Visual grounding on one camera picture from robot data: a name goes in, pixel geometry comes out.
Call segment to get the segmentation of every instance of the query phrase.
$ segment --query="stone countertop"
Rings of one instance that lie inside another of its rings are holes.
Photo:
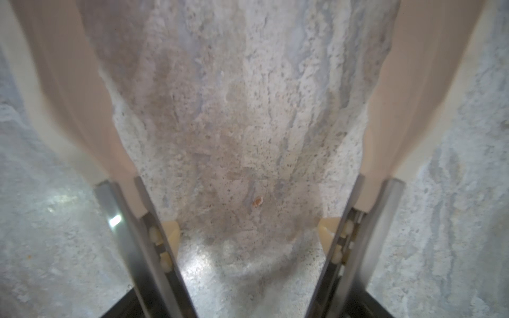
[[[182,228],[198,314],[303,316],[324,261],[315,226],[355,181],[398,2],[78,6],[124,146]],[[385,242],[369,288],[396,317],[509,314],[508,18],[501,1]],[[91,190],[38,141],[0,62],[0,316],[98,317],[129,278]]]

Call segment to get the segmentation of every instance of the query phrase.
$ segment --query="marble surface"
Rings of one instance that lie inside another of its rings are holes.
[[[398,2],[77,3],[124,146],[183,230],[198,314],[303,316],[324,261],[314,228],[355,181]],[[501,1],[384,245],[370,291],[396,317],[509,315],[508,18]],[[0,62],[0,316],[97,317],[129,279],[91,190],[40,144]]]

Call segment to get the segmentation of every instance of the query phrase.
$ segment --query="small orange crumb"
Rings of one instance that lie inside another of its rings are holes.
[[[261,195],[257,196],[256,199],[254,199],[252,205],[253,205],[253,208],[257,208],[259,206],[261,206],[263,203],[263,197]]]

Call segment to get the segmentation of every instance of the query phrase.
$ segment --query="granite floor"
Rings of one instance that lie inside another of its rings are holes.
[[[303,316],[324,261],[314,228],[355,181],[398,1],[77,3],[124,146],[182,227],[198,314]],[[370,284],[395,317],[509,316],[508,75],[503,0]],[[98,317],[127,291],[91,189],[31,130],[1,56],[0,189],[1,317]]]

